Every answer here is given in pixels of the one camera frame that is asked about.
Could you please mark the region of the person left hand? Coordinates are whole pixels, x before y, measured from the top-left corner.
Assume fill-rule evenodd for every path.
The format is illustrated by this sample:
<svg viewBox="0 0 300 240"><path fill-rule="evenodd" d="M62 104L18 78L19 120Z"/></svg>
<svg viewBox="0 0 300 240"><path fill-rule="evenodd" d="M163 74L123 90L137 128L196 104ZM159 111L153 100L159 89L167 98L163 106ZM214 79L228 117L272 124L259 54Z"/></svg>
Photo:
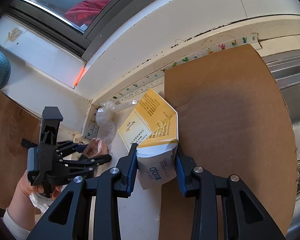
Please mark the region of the person left hand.
<svg viewBox="0 0 300 240"><path fill-rule="evenodd" d="M43 192L42 186L31 186L27 179L27 171L25 171L17 183L13 198L8 206L10 217L22 228L29 231L34 228L36 208L30 200L30 195Z"/></svg>

